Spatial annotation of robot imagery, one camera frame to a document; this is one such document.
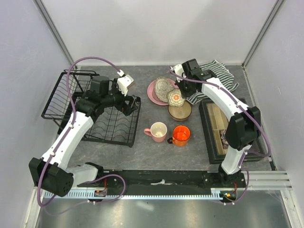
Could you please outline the brown bowl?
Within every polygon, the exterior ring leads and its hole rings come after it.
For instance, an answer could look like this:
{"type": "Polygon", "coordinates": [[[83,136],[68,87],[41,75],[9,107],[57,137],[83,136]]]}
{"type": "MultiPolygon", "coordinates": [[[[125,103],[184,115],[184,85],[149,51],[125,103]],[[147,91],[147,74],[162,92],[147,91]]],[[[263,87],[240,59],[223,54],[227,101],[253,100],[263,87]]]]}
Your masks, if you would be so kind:
{"type": "Polygon", "coordinates": [[[168,112],[175,121],[181,122],[189,118],[192,113],[192,106],[185,101],[181,107],[168,106],[168,112]]]}

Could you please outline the pink mug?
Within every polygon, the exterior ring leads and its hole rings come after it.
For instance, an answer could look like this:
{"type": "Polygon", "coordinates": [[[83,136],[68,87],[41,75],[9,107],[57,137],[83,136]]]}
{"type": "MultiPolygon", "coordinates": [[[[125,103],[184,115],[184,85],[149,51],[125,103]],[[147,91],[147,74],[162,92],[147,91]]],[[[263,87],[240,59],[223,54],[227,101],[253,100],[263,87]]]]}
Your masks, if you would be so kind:
{"type": "Polygon", "coordinates": [[[167,135],[167,126],[162,122],[155,122],[150,128],[144,129],[144,133],[157,142],[161,143],[165,140],[167,135]]]}

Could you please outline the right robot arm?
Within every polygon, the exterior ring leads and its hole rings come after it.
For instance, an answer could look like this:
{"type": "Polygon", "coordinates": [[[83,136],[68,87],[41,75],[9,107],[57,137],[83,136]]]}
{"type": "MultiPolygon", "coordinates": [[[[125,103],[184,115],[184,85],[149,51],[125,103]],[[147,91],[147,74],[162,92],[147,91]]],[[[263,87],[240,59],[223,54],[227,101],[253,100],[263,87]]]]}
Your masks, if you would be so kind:
{"type": "Polygon", "coordinates": [[[203,71],[195,59],[170,67],[183,97],[202,92],[225,114],[228,127],[225,138],[228,151],[219,165],[217,181],[223,187],[241,178],[241,164],[253,142],[261,135],[260,110],[236,98],[211,70],[203,71]]]}

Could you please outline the patterned small bowl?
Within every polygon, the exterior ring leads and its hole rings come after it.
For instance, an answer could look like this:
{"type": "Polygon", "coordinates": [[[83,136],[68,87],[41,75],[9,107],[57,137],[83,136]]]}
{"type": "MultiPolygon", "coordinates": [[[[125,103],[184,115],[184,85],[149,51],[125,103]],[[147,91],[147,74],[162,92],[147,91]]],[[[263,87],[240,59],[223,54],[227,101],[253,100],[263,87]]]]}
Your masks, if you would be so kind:
{"type": "Polygon", "coordinates": [[[185,98],[182,97],[181,91],[175,88],[167,93],[167,99],[169,106],[182,107],[185,102],[185,98]]]}

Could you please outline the orange mug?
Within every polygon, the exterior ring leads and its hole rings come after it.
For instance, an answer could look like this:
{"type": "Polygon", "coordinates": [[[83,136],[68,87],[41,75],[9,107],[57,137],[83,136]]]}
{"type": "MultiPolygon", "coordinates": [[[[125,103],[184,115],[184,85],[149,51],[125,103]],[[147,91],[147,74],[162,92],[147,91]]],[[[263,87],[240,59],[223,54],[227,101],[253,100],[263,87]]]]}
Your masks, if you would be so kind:
{"type": "Polygon", "coordinates": [[[175,144],[176,146],[185,146],[191,136],[191,131],[184,125],[178,125],[173,129],[172,137],[167,140],[169,144],[175,144]]]}

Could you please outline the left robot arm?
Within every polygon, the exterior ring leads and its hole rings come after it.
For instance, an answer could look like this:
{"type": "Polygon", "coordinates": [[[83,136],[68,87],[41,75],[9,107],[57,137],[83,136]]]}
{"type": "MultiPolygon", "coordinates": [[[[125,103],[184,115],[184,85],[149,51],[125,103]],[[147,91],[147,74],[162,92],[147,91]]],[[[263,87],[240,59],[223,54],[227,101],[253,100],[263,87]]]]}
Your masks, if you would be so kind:
{"type": "Polygon", "coordinates": [[[104,175],[96,166],[85,164],[68,169],[68,162],[85,133],[108,107],[115,107],[129,116],[137,110],[137,97],[129,96],[134,83],[130,75],[110,81],[105,76],[91,79],[90,88],[72,108],[71,116],[54,144],[41,156],[32,158],[29,170],[34,184],[43,190],[63,197],[70,189],[88,181],[94,187],[104,182],[104,175]]]}

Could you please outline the speckled grey plate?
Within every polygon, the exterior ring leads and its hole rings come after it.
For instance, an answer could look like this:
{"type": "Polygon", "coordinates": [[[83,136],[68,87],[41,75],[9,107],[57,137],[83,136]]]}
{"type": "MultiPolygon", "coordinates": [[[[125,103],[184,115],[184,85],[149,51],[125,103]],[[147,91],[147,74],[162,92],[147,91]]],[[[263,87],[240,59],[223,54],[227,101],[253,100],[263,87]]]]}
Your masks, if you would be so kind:
{"type": "Polygon", "coordinates": [[[174,89],[173,84],[165,77],[158,77],[154,84],[156,96],[162,102],[168,102],[167,94],[174,89]]]}

